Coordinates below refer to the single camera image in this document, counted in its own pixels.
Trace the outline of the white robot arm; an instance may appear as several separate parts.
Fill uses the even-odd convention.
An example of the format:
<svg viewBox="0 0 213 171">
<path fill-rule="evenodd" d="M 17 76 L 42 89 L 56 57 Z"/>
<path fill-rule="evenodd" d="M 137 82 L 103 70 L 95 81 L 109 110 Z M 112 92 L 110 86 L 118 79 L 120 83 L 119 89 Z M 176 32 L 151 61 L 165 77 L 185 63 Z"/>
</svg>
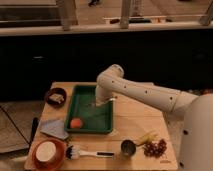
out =
<svg viewBox="0 0 213 171">
<path fill-rule="evenodd" d="M 124 79 L 124 70 L 113 64 L 96 78 L 96 105 L 116 92 L 184 120 L 178 171 L 213 171 L 213 93 L 186 91 Z"/>
</svg>

